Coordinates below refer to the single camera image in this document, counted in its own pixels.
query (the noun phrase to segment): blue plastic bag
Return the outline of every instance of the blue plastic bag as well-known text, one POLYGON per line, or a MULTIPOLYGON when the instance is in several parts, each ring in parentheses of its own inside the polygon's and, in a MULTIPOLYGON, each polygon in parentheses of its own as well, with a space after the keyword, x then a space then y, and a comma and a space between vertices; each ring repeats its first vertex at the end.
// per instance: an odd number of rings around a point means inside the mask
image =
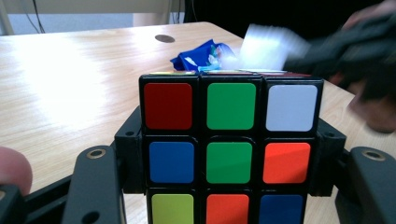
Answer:
POLYGON ((177 71, 209 71, 221 69, 221 58, 235 57, 226 44, 216 44, 213 39, 196 49, 184 51, 171 60, 177 71))

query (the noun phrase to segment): person's hand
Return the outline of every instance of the person's hand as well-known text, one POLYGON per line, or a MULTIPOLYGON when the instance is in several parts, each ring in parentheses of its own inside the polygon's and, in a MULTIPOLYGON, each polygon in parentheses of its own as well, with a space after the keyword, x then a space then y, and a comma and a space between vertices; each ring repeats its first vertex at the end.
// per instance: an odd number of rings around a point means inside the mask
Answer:
MULTIPOLYGON (((361 21, 374 17, 380 17, 391 12, 396 12, 396 0, 385 0, 380 4, 364 8, 353 13, 343 26, 349 29, 361 21)), ((342 75, 337 74, 333 80, 339 82, 342 75)), ((365 88, 365 81, 352 83, 348 90, 355 94, 350 102, 349 108, 359 117, 366 121, 366 124, 373 130, 380 133, 393 133, 396 131, 396 99, 394 94, 388 94, 379 99, 363 99, 362 93, 365 88)))
POLYGON ((343 29, 349 29, 361 21, 384 16, 392 12, 396 12, 396 0, 384 0, 382 3, 366 7, 353 13, 346 23, 344 23, 343 29))
POLYGON ((29 194, 33 173, 29 161, 20 152, 0 147, 0 185, 16 185, 23 196, 29 194))

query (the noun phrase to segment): light wood table surface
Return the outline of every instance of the light wood table surface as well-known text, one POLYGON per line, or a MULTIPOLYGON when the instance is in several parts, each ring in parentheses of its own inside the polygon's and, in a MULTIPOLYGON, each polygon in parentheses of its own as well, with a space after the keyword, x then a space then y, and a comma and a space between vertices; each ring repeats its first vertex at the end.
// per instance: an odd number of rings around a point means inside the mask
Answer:
MULTIPOLYGON (((32 191, 71 175, 77 155, 109 145, 138 106, 141 75, 173 70, 169 60, 211 38, 236 54, 243 41, 208 22, 0 36, 0 146, 30 161, 32 191)), ((326 82, 320 117, 347 136, 346 149, 374 147, 396 157, 396 134, 366 128, 347 108, 352 97, 326 82)), ((125 205, 128 223, 147 223, 143 195, 125 195, 125 205)), ((338 222, 334 197, 308 198, 305 223, 338 222)))

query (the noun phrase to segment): black cable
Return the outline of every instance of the black cable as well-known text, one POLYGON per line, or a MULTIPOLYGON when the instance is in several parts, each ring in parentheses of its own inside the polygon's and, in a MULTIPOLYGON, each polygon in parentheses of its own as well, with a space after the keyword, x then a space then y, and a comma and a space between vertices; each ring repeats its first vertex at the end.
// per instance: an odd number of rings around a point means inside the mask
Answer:
POLYGON ((191 6, 192 6, 192 15, 195 18, 195 21, 198 21, 197 15, 195 14, 195 5, 194 5, 194 0, 191 0, 191 6))
POLYGON ((35 16, 37 17, 38 27, 40 28, 41 34, 44 34, 46 32, 44 30, 43 24, 41 24, 40 17, 38 16, 37 3, 35 2, 35 0, 33 0, 33 5, 35 6, 35 16))
POLYGON ((178 11, 175 18, 174 13, 172 12, 172 21, 174 24, 180 23, 180 12, 181 12, 181 0, 178 0, 178 11))
POLYGON ((35 24, 33 23, 33 21, 30 19, 29 13, 27 12, 27 6, 26 6, 26 2, 24 0, 20 0, 20 4, 21 7, 23 9, 23 12, 26 15, 27 20, 30 22, 30 24, 33 26, 33 28, 35 28, 35 31, 40 34, 40 32, 38 31, 37 27, 35 27, 35 24))

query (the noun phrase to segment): metal screw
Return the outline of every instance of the metal screw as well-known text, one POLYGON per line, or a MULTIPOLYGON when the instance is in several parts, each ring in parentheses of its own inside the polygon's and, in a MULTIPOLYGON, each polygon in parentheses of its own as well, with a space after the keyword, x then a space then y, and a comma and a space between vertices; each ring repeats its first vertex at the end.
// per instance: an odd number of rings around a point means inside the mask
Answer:
POLYGON ((87 153, 87 157, 89 159, 95 160, 105 156, 106 151, 104 149, 94 149, 87 153))
POLYGON ((361 154, 373 161, 384 161, 386 159, 382 154, 372 150, 363 150, 361 154))

